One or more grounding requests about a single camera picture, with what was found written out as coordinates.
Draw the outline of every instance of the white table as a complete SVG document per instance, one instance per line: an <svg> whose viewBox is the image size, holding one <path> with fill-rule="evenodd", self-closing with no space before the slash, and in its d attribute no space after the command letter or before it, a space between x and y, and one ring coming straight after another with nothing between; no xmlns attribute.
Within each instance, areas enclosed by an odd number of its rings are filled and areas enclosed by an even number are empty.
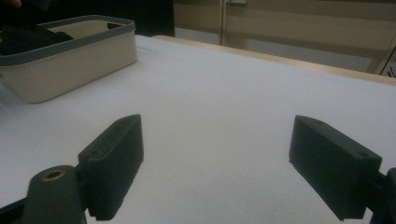
<svg viewBox="0 0 396 224"><path fill-rule="evenodd" d="M295 115L396 166L396 87L138 36L137 63L43 104L0 87L0 207L141 114L145 160L110 223L338 223L289 163ZM368 223L352 220L346 223Z"/></svg>

